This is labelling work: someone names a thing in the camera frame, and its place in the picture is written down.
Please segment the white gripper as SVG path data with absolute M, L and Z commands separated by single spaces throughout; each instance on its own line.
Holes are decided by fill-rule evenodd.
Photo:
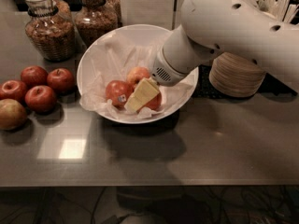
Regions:
M 151 69 L 153 79 L 142 78 L 129 96 L 124 108 L 130 113 L 139 111 L 160 93 L 158 83 L 162 86 L 172 87 L 188 74 L 189 69 L 186 67 L 184 59 L 176 57 L 175 53 L 168 54 L 164 48 L 160 48 Z

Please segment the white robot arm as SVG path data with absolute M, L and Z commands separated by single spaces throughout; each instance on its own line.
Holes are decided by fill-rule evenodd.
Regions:
M 151 77 L 172 87 L 223 52 L 299 91 L 299 27 L 265 15 L 250 0 L 184 0 L 180 26 L 149 63 Z

